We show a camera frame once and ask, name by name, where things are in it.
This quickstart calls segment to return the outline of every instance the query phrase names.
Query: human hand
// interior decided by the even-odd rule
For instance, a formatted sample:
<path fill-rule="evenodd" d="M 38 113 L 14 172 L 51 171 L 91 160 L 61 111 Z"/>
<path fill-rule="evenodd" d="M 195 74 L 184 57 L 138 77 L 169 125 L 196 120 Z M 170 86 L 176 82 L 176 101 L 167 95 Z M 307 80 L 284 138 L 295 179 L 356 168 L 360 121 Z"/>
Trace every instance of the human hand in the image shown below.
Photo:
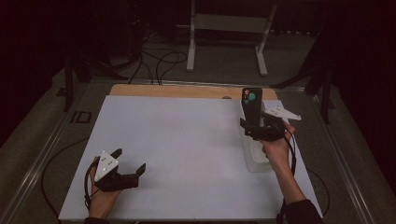
<path fill-rule="evenodd" d="M 295 132 L 295 128 L 285 122 L 285 128 L 289 132 L 285 133 L 286 139 L 288 141 L 291 139 L 291 134 Z M 274 169 L 279 167 L 289 167 L 289 145 L 285 139 L 281 138 L 274 142 L 267 142 L 265 140 L 259 139 L 262 143 L 262 152 L 264 152 L 271 162 Z"/>
<path fill-rule="evenodd" d="M 90 170 L 91 178 L 91 206 L 90 206 L 90 217 L 96 218 L 107 218 L 116 203 L 122 190 L 117 190 L 113 192 L 103 192 L 99 190 L 94 184 L 94 177 L 96 174 L 96 166 L 92 167 Z"/>

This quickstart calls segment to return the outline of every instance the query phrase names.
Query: wooden edge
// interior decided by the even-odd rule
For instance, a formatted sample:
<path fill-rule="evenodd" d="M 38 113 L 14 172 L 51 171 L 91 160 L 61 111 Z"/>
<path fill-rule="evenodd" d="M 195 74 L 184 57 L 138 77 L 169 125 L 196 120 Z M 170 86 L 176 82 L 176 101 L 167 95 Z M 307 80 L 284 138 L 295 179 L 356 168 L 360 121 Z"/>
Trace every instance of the wooden edge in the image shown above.
<path fill-rule="evenodd" d="M 154 96 L 221 99 L 230 97 L 241 99 L 241 87 L 207 87 L 207 86 L 153 86 L 116 84 L 109 95 L 119 96 Z M 272 89 L 262 89 L 263 100 L 277 100 Z"/>

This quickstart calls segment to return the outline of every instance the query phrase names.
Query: floor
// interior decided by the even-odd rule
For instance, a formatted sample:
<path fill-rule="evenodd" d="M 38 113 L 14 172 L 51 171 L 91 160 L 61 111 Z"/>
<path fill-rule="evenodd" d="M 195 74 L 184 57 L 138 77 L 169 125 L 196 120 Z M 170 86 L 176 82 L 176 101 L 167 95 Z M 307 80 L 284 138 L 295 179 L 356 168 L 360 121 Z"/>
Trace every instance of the floor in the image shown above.
<path fill-rule="evenodd" d="M 94 69 L 91 83 L 75 80 L 75 102 L 68 113 L 63 112 L 64 98 L 56 96 L 64 86 L 64 71 L 61 71 L 54 77 L 52 88 L 0 150 L 0 178 L 6 180 L 0 183 L 0 223 L 56 222 L 42 189 L 55 212 L 59 213 L 103 100 L 112 85 L 152 82 L 155 85 L 268 88 L 298 73 L 314 41 L 313 37 L 305 35 L 270 34 L 263 53 L 269 75 L 261 77 L 254 42 L 213 42 L 198 38 L 195 68 L 189 73 L 186 62 L 172 67 L 171 63 L 159 63 L 152 57 L 161 58 L 172 50 L 187 53 L 186 39 L 181 37 L 171 42 L 152 35 L 143 47 L 144 63 L 140 68 L 137 69 L 138 63 L 135 63 L 120 71 L 120 75 L 128 77 L 128 80 L 114 80 Z M 163 60 L 182 61 L 183 54 L 173 53 Z M 121 63 L 122 60 L 114 59 L 113 62 Z M 395 197 L 336 87 L 332 87 L 333 108 L 329 111 L 331 123 L 327 125 L 318 114 L 320 93 L 317 96 L 304 94 L 307 81 L 299 81 L 276 93 L 286 108 L 303 117 L 301 122 L 293 122 L 292 125 L 298 130 L 296 139 L 304 163 L 313 171 L 309 174 L 319 205 L 322 212 L 327 211 L 325 222 L 395 223 Z M 72 121 L 76 111 L 92 113 L 91 121 Z M 264 220 L 260 223 L 275 222 Z"/>

